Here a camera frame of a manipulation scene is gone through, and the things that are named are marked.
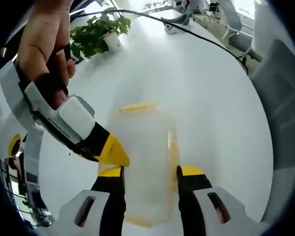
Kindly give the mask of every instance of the white desk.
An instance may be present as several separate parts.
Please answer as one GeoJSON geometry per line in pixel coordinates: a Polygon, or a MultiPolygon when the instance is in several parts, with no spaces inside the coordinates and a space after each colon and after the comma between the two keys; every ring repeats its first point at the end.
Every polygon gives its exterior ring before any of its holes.
{"type": "MultiPolygon", "coordinates": [[[[191,29],[217,41],[194,22],[191,29]]],[[[123,105],[160,104],[176,119],[181,164],[203,169],[213,185],[223,186],[260,221],[272,182],[272,143],[262,104],[238,62],[213,44],[186,33],[168,35],[162,23],[143,17],[133,21],[121,43],[121,52],[100,56],[104,59],[97,64],[82,62],[69,91],[95,109],[102,125],[123,105]]],[[[91,188],[97,164],[76,157],[49,134],[40,161],[42,198],[57,218],[65,202],[91,188]]],[[[151,230],[126,223],[124,235],[134,228],[151,235],[151,230]]],[[[152,228],[157,231],[153,235],[163,235],[159,229],[152,228]]]]}

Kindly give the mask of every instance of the black cable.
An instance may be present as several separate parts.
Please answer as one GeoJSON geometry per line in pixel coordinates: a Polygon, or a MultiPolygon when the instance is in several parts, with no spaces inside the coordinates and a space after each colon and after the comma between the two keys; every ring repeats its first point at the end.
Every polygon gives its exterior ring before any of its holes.
{"type": "Polygon", "coordinates": [[[196,36],[197,38],[200,38],[200,39],[202,39],[204,41],[212,43],[212,44],[218,46],[219,48],[223,49],[224,51],[228,52],[229,54],[231,54],[241,64],[241,66],[245,69],[246,73],[248,74],[247,66],[245,64],[243,64],[242,61],[239,60],[239,58],[237,58],[232,52],[230,52],[229,50],[227,50],[223,46],[219,45],[218,43],[216,43],[216,42],[214,42],[214,41],[212,41],[210,39],[204,38],[204,37],[202,37],[202,36],[200,36],[200,35],[198,35],[198,34],[196,34],[194,32],[191,32],[191,31],[189,31],[187,29],[184,29],[184,28],[182,28],[182,27],[180,27],[178,25],[175,25],[175,24],[173,24],[171,22],[168,22],[168,21],[165,21],[165,20],[162,20],[162,19],[158,19],[156,17],[150,16],[150,15],[147,15],[147,14],[144,14],[144,13],[131,11],[131,10],[124,10],[124,9],[122,9],[122,10],[107,10],[107,11],[98,11],[98,12],[91,12],[91,13],[81,14],[81,15],[74,16],[74,18],[76,19],[76,18],[85,17],[85,16],[91,16],[91,15],[96,15],[96,14],[109,14],[109,13],[115,13],[115,12],[130,13],[130,14],[135,14],[135,15],[138,15],[138,16],[144,16],[144,17],[147,17],[147,18],[162,22],[164,24],[170,25],[170,26],[175,27],[175,28],[177,28],[179,30],[182,30],[182,31],[184,31],[186,33],[189,33],[189,34],[191,34],[193,36],[196,36]]]}

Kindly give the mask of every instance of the plastic container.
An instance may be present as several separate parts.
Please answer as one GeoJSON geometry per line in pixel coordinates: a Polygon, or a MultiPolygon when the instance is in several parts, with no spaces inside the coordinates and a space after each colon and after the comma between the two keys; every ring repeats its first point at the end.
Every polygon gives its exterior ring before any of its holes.
{"type": "MultiPolygon", "coordinates": [[[[125,220],[149,228],[166,222],[177,192],[174,120],[155,103],[138,104],[119,109],[106,128],[130,158],[124,169],[125,220]]],[[[100,164],[99,173],[110,167],[100,164]]]]}

